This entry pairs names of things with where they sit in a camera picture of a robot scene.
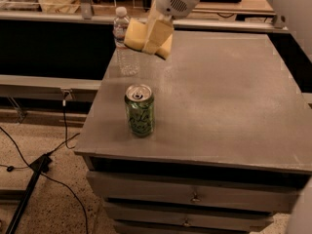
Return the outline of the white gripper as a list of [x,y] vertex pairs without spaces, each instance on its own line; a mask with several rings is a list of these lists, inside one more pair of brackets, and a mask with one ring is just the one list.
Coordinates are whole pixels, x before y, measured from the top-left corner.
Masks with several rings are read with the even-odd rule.
[[200,0],[155,0],[147,18],[147,34],[142,51],[154,55],[174,31],[174,19],[186,18]]

